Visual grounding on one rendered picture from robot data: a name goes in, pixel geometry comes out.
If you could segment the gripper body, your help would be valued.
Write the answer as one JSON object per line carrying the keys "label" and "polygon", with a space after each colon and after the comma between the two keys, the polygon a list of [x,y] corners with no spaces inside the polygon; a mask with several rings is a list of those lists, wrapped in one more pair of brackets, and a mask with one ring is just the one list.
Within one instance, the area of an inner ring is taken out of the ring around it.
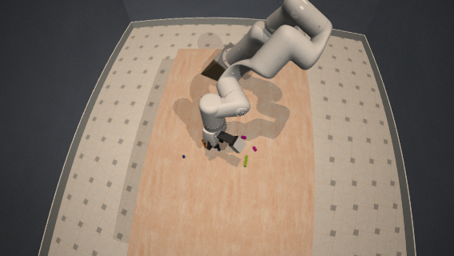
{"label": "gripper body", "polygon": [[[226,120],[225,120],[225,125],[224,125],[224,127],[222,129],[221,130],[224,131],[224,132],[227,129]],[[207,142],[210,142],[210,145],[212,147],[215,147],[218,144],[218,142],[220,141],[220,139],[217,138],[217,136],[219,135],[221,130],[218,131],[218,132],[209,132],[209,131],[207,131],[206,128],[203,128],[203,140],[204,140],[204,143],[206,144]]]}

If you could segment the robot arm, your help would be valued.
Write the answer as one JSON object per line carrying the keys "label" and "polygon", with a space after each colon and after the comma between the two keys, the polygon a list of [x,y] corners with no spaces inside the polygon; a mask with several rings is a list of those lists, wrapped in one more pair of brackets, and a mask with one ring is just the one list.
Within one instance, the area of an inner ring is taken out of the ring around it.
{"label": "robot arm", "polygon": [[208,93],[199,101],[204,128],[218,132],[224,127],[225,118],[249,112],[249,100],[238,82],[246,72],[252,70],[270,79],[289,61],[308,70],[321,56],[332,30],[332,23],[308,0],[284,0],[265,22],[255,22],[249,32],[222,55],[227,69],[217,81],[220,96]]}

